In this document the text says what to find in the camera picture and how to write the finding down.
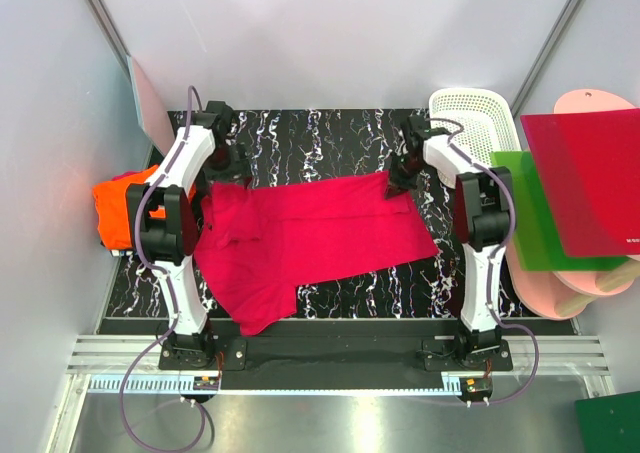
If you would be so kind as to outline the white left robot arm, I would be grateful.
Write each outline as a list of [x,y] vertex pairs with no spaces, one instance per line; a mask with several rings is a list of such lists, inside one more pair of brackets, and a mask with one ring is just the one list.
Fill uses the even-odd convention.
[[207,195],[215,183],[251,184],[246,148],[227,141],[237,122],[237,113],[223,101],[189,111],[158,169],[126,190],[132,246],[160,281],[170,315],[168,331],[160,337],[163,355],[196,369],[214,361],[216,345],[194,275],[200,230],[189,193]]

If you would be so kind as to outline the red t shirt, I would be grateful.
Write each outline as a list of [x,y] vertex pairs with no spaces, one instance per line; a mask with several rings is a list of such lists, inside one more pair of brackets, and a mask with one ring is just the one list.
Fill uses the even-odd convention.
[[434,257],[439,249],[386,171],[249,189],[215,183],[202,199],[195,261],[245,336],[297,310],[299,286]]

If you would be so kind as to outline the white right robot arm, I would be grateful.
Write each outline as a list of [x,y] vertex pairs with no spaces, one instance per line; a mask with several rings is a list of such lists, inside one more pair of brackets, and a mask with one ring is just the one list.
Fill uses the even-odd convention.
[[464,126],[439,118],[409,116],[401,125],[402,147],[391,156],[385,197],[417,188],[417,177],[431,166],[455,177],[453,230],[465,258],[465,292],[450,357],[476,369],[500,354],[500,270],[515,230],[512,178],[505,167],[490,168],[454,143]]

